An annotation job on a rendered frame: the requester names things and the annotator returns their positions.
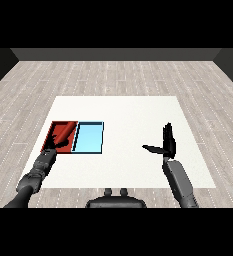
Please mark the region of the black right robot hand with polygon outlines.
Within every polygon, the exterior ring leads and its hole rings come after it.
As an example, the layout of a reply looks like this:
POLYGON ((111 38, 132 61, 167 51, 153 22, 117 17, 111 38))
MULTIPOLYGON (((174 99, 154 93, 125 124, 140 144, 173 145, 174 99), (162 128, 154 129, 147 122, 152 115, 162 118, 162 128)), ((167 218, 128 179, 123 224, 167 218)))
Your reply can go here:
POLYGON ((143 148, 151 153, 162 154, 164 162, 174 159, 176 155, 176 141, 173 137, 172 125, 167 123, 163 127, 163 147, 143 145, 143 148))

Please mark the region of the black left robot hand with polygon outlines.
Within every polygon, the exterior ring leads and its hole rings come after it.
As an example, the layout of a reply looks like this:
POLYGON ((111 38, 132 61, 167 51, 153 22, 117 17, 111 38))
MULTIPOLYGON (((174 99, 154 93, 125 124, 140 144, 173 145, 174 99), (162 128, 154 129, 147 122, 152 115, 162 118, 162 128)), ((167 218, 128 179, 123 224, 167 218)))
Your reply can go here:
POLYGON ((43 149, 55 149, 58 153, 66 153, 69 151, 69 140, 66 139, 63 142, 55 143, 56 135, 49 134, 44 142, 43 149))

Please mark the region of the small red can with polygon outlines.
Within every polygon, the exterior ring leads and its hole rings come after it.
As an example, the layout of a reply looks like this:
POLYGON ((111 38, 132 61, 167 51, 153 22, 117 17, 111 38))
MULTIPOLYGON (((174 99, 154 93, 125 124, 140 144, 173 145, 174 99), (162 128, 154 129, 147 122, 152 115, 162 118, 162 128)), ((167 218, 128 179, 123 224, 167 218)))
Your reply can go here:
POLYGON ((68 122, 67 125, 63 128, 63 130, 57 135, 55 143, 59 144, 64 142, 69 137, 71 132, 75 129, 75 127, 75 122, 68 122))

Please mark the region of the red shallow open box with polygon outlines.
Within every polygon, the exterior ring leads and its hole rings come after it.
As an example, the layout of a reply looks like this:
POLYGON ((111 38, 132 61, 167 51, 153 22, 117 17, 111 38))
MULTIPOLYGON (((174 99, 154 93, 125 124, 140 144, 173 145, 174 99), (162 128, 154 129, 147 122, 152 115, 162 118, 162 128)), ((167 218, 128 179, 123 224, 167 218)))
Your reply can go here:
POLYGON ((76 130, 77 130, 78 122, 77 121, 53 121, 51 123, 50 128, 48 130, 48 133, 46 135, 46 138, 49 134, 56 135, 56 137, 57 137, 57 135, 63 130, 63 128, 67 125, 68 122, 75 122, 76 127, 71 132, 69 137, 67 138, 69 140, 69 146, 68 146, 69 151, 64 153, 64 154, 70 154, 72 152, 72 144, 73 144, 74 136, 75 136, 75 133, 76 133, 76 130))

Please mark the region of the light blue shallow open box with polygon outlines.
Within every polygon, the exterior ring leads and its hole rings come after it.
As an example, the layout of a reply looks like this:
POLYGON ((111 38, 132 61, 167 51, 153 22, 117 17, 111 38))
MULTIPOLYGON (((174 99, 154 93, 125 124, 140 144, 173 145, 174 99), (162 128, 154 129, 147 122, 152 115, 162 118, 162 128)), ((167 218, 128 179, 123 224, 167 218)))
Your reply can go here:
POLYGON ((81 121, 72 142, 73 154, 101 154, 104 123, 102 121, 81 121))

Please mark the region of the dark grey robot body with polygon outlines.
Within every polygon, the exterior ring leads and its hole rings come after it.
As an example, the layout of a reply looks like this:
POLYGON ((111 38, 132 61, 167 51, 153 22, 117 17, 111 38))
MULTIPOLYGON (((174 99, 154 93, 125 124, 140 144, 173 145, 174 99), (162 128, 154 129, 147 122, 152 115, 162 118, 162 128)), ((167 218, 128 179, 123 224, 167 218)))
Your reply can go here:
POLYGON ((130 197, 126 188, 120 189, 119 196, 113 196, 112 189, 106 188, 104 195, 89 200, 86 208, 146 208, 146 204, 143 200, 130 197))

